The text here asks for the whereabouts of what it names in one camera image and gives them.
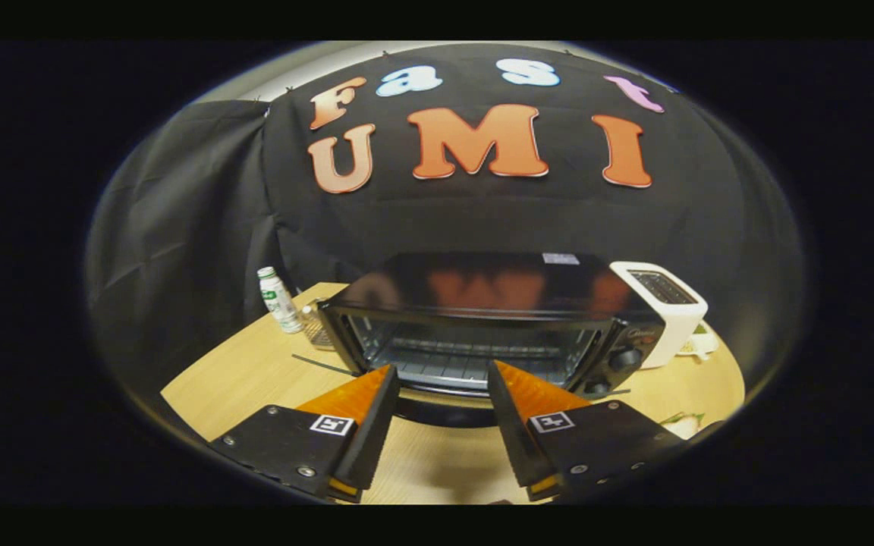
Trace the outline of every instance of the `letter s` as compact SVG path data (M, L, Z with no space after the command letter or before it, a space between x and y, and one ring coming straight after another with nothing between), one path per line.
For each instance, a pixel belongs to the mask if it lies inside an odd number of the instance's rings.
M501 75L516 86L557 86L561 79L555 69L538 60L503 58L495 63L505 73Z

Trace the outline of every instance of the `plastic bottle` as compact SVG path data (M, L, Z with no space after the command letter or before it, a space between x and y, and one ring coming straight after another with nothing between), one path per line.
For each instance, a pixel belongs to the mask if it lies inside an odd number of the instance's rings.
M285 333L302 331L299 313L292 303L291 295L285 290L285 284L275 274L274 267L263 267L258 270L258 284L265 306L276 319Z

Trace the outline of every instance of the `pink letter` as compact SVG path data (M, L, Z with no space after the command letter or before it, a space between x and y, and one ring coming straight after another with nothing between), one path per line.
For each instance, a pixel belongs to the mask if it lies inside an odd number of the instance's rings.
M625 79L625 77L618 76L603 76L606 80L610 80L612 83L616 83L618 88L625 93L625 96L629 97L632 102L646 108L646 110L655 111L656 114L662 114L665 110L663 110L662 106L651 102L646 96L648 96L649 91L646 91L640 86L636 86L636 84L632 83L630 80Z

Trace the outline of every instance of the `small object on table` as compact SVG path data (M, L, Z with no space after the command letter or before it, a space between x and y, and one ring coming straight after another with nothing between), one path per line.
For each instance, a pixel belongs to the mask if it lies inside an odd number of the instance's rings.
M332 346L332 340L326 334L325 328L322 326L322 321L319 319L318 304L323 301L321 297L309 302L299 311L299 321L302 322L302 331L305 332L306 339L313 347L319 350L336 350Z
M663 428L666 428L667 431L673 432L674 435L680 436L684 440L689 440L696 435L697 432L700 432L703 425L703 416L702 413L686 413L679 412L673 417L663 419L663 421L659 422Z
M693 334L690 335L690 339L687 339L687 342L677 352L677 355L694 355L697 359L700 359L700 362L704 362L704 360L710 359L708 353L713 353L720 346L721 342L718 341L717 334L711 331L706 322L700 322L696 329L694 329Z
M298 310L295 309L288 290L285 290L285 284L275 274L274 267L263 267L258 270L258 286L261 297L265 300L265 306L281 326L281 330L285 333L302 331Z

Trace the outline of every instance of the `toaster oven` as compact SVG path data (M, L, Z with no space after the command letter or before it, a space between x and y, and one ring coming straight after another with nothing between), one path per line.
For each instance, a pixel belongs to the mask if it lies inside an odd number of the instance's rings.
M580 253L403 253L318 304L354 373L393 364L403 387L464 397L488 397L494 359L603 397L706 310L662 267Z

